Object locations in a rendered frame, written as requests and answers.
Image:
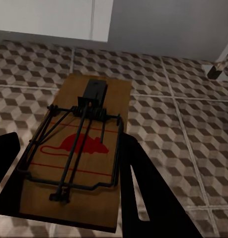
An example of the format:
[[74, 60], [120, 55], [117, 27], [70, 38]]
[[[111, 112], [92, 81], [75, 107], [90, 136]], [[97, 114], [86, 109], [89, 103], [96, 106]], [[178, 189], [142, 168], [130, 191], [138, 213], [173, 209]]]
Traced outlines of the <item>mousetrap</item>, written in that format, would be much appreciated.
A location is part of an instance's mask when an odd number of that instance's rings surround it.
[[69, 73], [0, 193], [0, 215], [116, 233], [131, 83]]

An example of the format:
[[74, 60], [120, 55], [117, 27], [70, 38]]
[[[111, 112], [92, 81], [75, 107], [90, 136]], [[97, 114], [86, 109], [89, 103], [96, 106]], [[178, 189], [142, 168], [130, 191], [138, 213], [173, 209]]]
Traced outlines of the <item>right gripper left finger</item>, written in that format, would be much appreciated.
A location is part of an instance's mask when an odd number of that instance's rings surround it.
[[0, 182], [20, 151], [20, 144], [15, 132], [0, 136]]

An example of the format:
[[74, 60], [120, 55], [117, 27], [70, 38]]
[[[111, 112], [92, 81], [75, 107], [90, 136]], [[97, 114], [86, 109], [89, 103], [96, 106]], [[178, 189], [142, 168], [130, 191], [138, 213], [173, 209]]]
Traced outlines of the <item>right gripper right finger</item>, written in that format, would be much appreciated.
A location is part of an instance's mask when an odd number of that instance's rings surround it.
[[[203, 238], [138, 140], [119, 133], [123, 238]], [[131, 165], [150, 221], [138, 216]]]

